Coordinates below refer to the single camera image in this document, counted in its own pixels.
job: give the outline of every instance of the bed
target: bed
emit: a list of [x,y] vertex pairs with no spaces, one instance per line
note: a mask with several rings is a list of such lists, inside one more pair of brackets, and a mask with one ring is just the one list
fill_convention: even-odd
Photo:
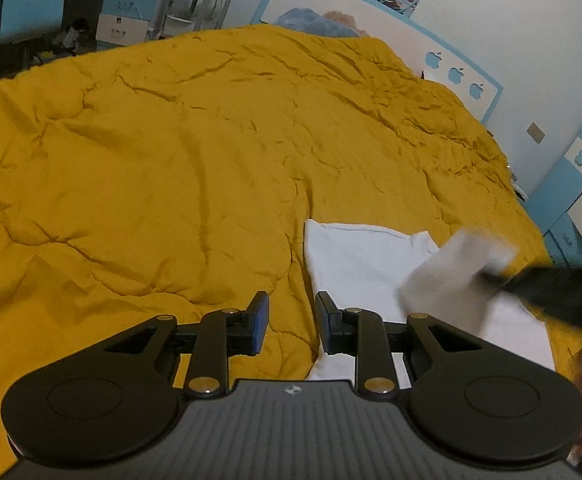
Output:
[[[0,402],[27,372],[148,317],[271,295],[232,378],[317,355],[303,224],[462,226],[547,262],[486,129],[382,41],[272,25],[60,60],[0,82]],[[569,375],[581,339],[549,325]],[[186,361],[180,367],[181,381]],[[0,473],[14,460],[0,422]]]

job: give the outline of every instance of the wall outlet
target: wall outlet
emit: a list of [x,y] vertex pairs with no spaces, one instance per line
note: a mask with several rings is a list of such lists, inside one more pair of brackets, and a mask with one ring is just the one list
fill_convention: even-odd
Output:
[[531,123],[531,126],[527,128],[526,132],[538,144],[546,137],[546,134],[535,123]]

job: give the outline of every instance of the apple cutout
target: apple cutout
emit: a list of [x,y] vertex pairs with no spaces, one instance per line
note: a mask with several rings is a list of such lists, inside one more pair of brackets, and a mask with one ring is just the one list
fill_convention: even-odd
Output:
[[442,52],[429,52],[427,56],[424,58],[424,61],[427,65],[431,68],[440,68],[440,61],[442,61]]
[[575,157],[575,159],[573,159],[573,161],[575,162],[575,164],[578,168],[582,166],[582,149],[576,155],[576,157]]
[[462,81],[462,73],[463,68],[452,68],[449,70],[449,81],[453,84],[459,85],[460,81]]
[[477,85],[473,83],[469,87],[469,95],[475,100],[478,100],[482,97],[482,92],[484,92],[484,85]]

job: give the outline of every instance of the metal screw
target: metal screw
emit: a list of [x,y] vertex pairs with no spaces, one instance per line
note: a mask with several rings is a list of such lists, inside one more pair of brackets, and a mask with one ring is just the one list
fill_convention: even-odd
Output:
[[220,382],[213,377],[196,377],[189,381],[189,387],[199,394],[210,394],[220,387]]
[[373,377],[365,381],[365,388],[374,394],[387,394],[395,389],[395,383],[386,377]]

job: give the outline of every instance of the white wall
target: white wall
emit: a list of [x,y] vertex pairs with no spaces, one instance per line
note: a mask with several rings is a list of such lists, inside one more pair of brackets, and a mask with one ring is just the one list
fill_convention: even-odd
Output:
[[[259,1],[233,0],[225,27],[249,23]],[[412,19],[503,85],[487,126],[532,192],[582,125],[582,0],[422,0]]]

